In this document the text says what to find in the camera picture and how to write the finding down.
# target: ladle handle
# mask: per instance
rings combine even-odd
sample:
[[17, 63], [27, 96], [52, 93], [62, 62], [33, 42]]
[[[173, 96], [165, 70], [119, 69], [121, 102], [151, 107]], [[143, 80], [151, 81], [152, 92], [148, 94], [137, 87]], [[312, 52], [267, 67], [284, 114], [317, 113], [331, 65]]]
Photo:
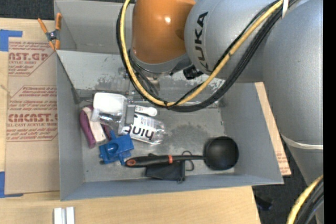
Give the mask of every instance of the ladle handle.
[[173, 162], [177, 161], [187, 161], [191, 159], [204, 159], [203, 156], [198, 155], [162, 155], [162, 156], [141, 156], [141, 157], [134, 157], [128, 159], [125, 163], [127, 167], [131, 168], [139, 168], [139, 167], [147, 167], [151, 165], [168, 165], [172, 164]]

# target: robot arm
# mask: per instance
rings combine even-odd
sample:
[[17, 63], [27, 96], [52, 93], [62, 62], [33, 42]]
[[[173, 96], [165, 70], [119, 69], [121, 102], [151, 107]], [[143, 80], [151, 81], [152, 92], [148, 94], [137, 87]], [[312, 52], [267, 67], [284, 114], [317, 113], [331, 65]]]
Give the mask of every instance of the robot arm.
[[[194, 68], [225, 80], [208, 103], [236, 81], [262, 81], [309, 184], [323, 174], [323, 0], [289, 0], [286, 14], [282, 8], [283, 0], [137, 0], [130, 59], [147, 76]], [[205, 107], [143, 96], [179, 112]]]

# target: blue tape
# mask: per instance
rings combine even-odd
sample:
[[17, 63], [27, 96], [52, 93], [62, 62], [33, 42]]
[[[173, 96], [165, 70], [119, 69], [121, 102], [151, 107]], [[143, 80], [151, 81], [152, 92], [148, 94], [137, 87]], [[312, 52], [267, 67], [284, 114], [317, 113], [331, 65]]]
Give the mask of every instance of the blue tape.
[[22, 194], [5, 195], [5, 172], [0, 172], [0, 198], [19, 197], [19, 196], [22, 196]]
[[22, 31], [0, 30], [0, 51], [8, 51], [9, 37], [22, 37]]

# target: cardboard box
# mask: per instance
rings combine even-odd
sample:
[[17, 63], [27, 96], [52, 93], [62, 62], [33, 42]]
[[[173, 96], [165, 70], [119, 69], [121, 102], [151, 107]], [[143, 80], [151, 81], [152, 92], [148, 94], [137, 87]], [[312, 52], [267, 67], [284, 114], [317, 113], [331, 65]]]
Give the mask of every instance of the cardboard box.
[[[123, 167], [119, 162], [99, 164], [99, 149], [89, 149], [79, 126], [79, 112], [98, 91], [126, 94], [132, 85], [123, 76], [116, 43], [116, 21], [120, 3], [55, 0], [55, 14], [63, 16], [61, 49], [57, 51], [57, 108], [61, 200], [138, 195], [222, 187], [282, 184], [276, 153], [256, 85], [234, 85], [223, 99], [193, 113], [159, 109], [157, 118], [167, 129], [160, 145], [133, 141], [132, 156], [202, 154], [211, 137], [227, 135], [238, 144], [236, 166], [223, 172], [210, 170], [203, 161], [186, 172], [186, 181], [149, 179], [144, 170]], [[131, 40], [131, 5], [125, 21], [126, 42]], [[220, 86], [214, 81], [199, 98], [206, 98]], [[160, 96], [177, 100], [196, 82], [180, 73], [160, 79]], [[132, 99], [143, 103], [135, 91]]]
[[[52, 20], [46, 27], [55, 29]], [[59, 190], [56, 54], [37, 20], [0, 18], [9, 35], [2, 54], [0, 139], [5, 194]]]

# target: orange clip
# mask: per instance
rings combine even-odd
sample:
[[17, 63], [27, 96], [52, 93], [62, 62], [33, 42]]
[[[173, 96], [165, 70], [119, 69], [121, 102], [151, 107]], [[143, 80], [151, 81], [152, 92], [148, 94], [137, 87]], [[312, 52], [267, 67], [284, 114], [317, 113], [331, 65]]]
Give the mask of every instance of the orange clip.
[[42, 22], [40, 18], [37, 19], [37, 21], [40, 23], [40, 26], [42, 28], [42, 31], [44, 34], [46, 34], [47, 39], [49, 41], [49, 44], [53, 50], [58, 50], [60, 47], [60, 41], [58, 39], [58, 33], [61, 30], [61, 20], [62, 15], [61, 13], [57, 13], [56, 15], [56, 29], [52, 32], [48, 32], [45, 24]]

